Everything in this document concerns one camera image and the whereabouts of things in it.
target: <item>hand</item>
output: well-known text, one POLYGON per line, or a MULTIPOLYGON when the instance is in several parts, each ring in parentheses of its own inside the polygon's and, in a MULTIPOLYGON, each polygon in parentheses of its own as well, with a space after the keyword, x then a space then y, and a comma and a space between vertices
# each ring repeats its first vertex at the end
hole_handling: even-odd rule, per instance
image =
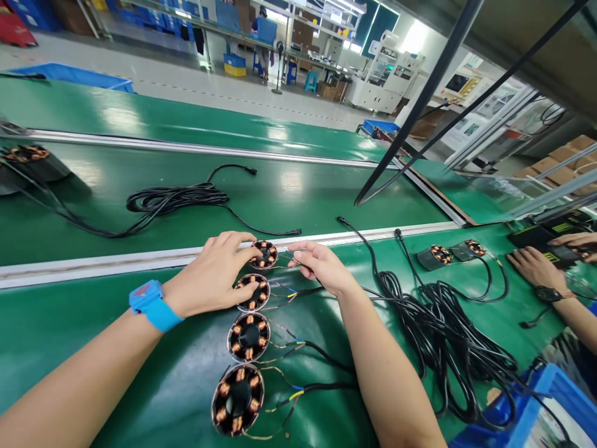
MULTIPOLYGON (((563 235, 550 242, 554 246, 587 246, 597 245, 597 233, 582 232, 582 233, 571 233, 570 235, 563 235)), ((597 254, 591 255, 589 258, 584 259, 585 263, 597 263, 597 254)))
POLYGON ((299 241, 288 246, 288 252, 290 251, 296 252, 288 267, 302 264, 300 272, 309 280, 319 280, 330 294, 338 297, 350 290, 361 290, 353 275, 329 247, 312 241, 299 241))
POLYGON ((240 289, 232 286, 243 266, 251 258, 261 256, 261 251, 256 247, 236 250, 243 241, 256 240, 248 232, 235 231, 210 238, 197 258, 164 283, 164 301, 179 317, 187 318, 249 300, 259 283, 252 282, 240 289))
POLYGON ((514 265, 521 276, 533 286, 553 288, 563 296, 571 294, 566 286, 564 272, 556 268, 545 255, 532 247, 515 250, 508 255, 508 260, 514 265))

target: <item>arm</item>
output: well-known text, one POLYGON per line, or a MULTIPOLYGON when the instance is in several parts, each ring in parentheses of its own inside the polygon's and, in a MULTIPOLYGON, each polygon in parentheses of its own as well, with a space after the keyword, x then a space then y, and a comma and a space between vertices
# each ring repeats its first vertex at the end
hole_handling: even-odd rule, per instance
POLYGON ((304 265, 302 274, 318 279, 338 300, 361 394, 381 446, 446 446, 417 372, 354 277, 325 246, 304 241, 290 245, 291 250, 304 265))
MULTIPOLYGON (((244 240, 255 237, 224 232, 210 238, 197 259, 163 285, 164 301, 179 317, 228 308, 250 298, 257 283, 231 288, 244 264, 261 255, 257 248, 237 253, 244 240)), ((162 336, 144 314, 125 311, 0 416, 2 446, 91 445, 162 336)))
POLYGON ((531 247, 514 251, 513 255, 508 255, 508 260, 531 285, 553 288, 564 297, 555 302, 553 307, 576 337, 597 355, 597 316, 568 289, 564 273, 541 252, 531 247))

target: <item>factory floor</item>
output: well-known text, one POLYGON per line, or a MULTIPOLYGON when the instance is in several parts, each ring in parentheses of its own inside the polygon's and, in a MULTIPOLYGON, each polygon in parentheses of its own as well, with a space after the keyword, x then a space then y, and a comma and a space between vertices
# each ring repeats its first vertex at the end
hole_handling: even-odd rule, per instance
MULTIPOLYGON (((0 70, 58 62, 95 72, 106 73, 133 81, 140 95, 182 101, 201 106, 249 113, 296 123, 354 131, 365 119, 393 121, 384 113, 354 109, 348 104, 324 100, 305 92, 305 72, 298 74, 296 85, 281 84, 282 95, 272 93, 276 87, 278 60, 270 68, 269 82, 251 70, 252 52, 242 47, 246 58, 247 76, 235 78, 224 72, 224 38, 208 34, 208 46, 213 70, 207 69, 207 59, 197 52, 193 42, 162 34, 120 21, 105 14, 103 22, 111 40, 75 35, 69 32, 34 32, 39 46, 21 49, 0 46, 0 70)), ((444 153, 432 148, 431 160, 443 161, 444 153)), ((502 175, 512 175, 528 164, 515 158, 501 163, 502 175)))

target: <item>person's right hand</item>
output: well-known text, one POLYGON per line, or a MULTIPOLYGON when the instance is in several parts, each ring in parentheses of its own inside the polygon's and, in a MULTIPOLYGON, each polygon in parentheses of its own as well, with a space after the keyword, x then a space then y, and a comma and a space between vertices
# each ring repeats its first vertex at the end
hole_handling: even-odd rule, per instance
MULTIPOLYGON (((554 246, 591 246, 597 245, 597 233, 581 232, 571 233, 569 235, 563 235, 550 242, 554 246)), ((591 255, 589 258, 584 259, 585 263, 597 263, 597 254, 591 255)))
POLYGON ((300 272, 309 280, 319 280, 330 294, 338 297, 351 290, 361 290, 353 275, 329 247, 312 241, 299 241, 288 246, 288 252, 291 251, 295 251, 294 258, 288 267, 302 264, 300 272))

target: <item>blue stool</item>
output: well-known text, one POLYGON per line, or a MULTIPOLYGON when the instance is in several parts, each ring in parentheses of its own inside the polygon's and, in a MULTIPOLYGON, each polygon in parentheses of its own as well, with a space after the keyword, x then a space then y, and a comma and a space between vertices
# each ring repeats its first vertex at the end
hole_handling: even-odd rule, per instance
POLYGON ((251 71, 253 72, 255 69, 259 71, 260 75, 263 75, 263 67, 259 63, 259 56, 257 56, 257 52, 253 53, 253 68, 251 71))
POLYGON ((307 73, 307 79, 305 80, 305 91, 313 90, 313 93, 317 93, 317 72, 309 70, 307 73))
POLYGON ((297 65, 294 62, 288 63, 288 74, 286 75, 286 84, 290 84, 291 81, 297 83, 297 65))

